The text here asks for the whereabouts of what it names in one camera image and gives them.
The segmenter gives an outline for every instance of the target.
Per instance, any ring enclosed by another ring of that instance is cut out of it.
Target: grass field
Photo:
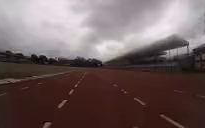
[[[49,66],[37,64],[16,64],[0,62],[0,79],[3,78],[23,78],[33,75],[58,73],[76,68],[64,66]]]

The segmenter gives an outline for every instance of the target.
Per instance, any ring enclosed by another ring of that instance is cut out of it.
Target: red running track
[[[1,86],[0,128],[205,128],[205,77],[86,69]]]

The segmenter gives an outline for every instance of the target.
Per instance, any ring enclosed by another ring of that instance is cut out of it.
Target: cloudy sky
[[[0,49],[108,60],[178,34],[205,42],[205,0],[0,0]]]

